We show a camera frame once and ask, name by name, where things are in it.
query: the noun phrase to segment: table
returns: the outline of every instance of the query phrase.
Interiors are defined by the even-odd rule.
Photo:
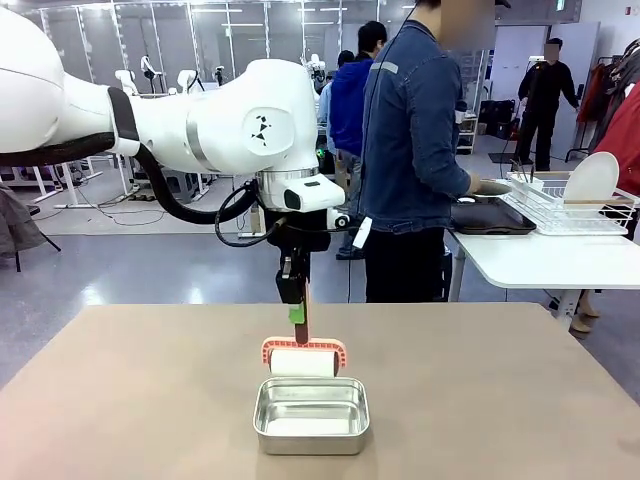
[[[583,289],[640,289],[640,246],[618,236],[485,236],[458,242],[449,300],[456,302],[468,257],[501,288],[561,290],[557,318],[568,329]]]
[[[312,308],[367,388],[359,456],[258,451],[260,345],[291,333],[285,306],[104,306],[0,391],[0,478],[638,478],[640,408],[539,305]]]

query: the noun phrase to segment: red jacket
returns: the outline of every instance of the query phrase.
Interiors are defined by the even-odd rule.
[[[595,152],[615,155],[620,166],[618,188],[640,195],[640,85],[622,102]]]

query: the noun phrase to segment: door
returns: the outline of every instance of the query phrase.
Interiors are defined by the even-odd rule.
[[[599,31],[600,22],[567,23],[551,28],[551,38],[558,37],[564,42],[560,60],[571,70],[576,92],[580,85],[586,85],[591,65],[595,63]],[[564,160],[567,152],[574,148],[578,134],[576,117],[573,107],[564,95],[560,95],[560,108],[551,141],[552,157]]]
[[[544,26],[498,27],[491,67],[492,100],[515,100],[518,88],[531,67],[529,57],[542,55],[547,39]]]

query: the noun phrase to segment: man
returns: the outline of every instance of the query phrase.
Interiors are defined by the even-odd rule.
[[[353,62],[354,55],[351,50],[343,50],[338,55],[338,69],[342,68],[345,63]],[[320,101],[318,104],[318,123],[326,124],[327,126],[327,150],[333,157],[331,160],[335,164],[336,183],[346,190],[347,188],[347,172],[340,170],[340,165],[336,161],[336,145],[331,137],[331,119],[330,119],[330,104],[331,104],[331,83],[329,82],[320,94]]]
[[[351,175],[348,192],[349,215],[357,217],[360,203],[360,170],[362,162],[362,120],[364,87],[373,59],[387,42],[387,30],[380,22],[368,22],[358,30],[358,55],[344,65],[331,84],[330,135],[338,152],[340,168]],[[338,260],[360,260],[361,250],[353,248],[353,237],[345,232]]]
[[[362,190],[364,213],[372,220],[364,245],[369,303],[442,297],[451,203],[476,191],[480,181],[455,160],[462,80],[440,43],[454,46],[481,13],[493,20],[493,3],[417,0],[371,69]]]
[[[536,143],[536,170],[548,172],[551,161],[551,138],[560,105],[560,92],[578,111],[571,70],[559,61],[562,40],[552,38],[544,48],[544,62],[534,65],[525,75],[518,91],[521,101],[526,101],[520,141],[516,155],[520,162],[528,163],[531,142],[538,131]]]

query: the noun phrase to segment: black pants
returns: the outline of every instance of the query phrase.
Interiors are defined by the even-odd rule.
[[[618,207],[616,205],[609,205],[610,208],[605,209],[605,210],[601,210],[601,213],[605,216],[608,217],[612,220],[626,220],[627,218],[629,218],[628,216],[628,208],[625,207],[624,212],[625,213],[617,213],[616,210],[618,210],[621,207]],[[625,225],[625,227],[627,228],[627,234],[624,236],[624,238],[626,238],[627,240],[631,240],[633,242],[633,238],[636,235],[636,228],[638,227],[638,221],[640,220],[640,210],[634,210],[631,213],[631,218],[629,219],[629,221],[627,222],[627,224]]]
[[[444,229],[369,233],[364,244],[367,303],[442,300]]]
[[[556,125],[557,110],[526,111],[523,115],[522,128],[520,129],[520,141],[516,147],[516,154],[524,164],[531,154],[533,136],[538,131],[536,142],[536,170],[548,172],[551,163],[551,137]]]

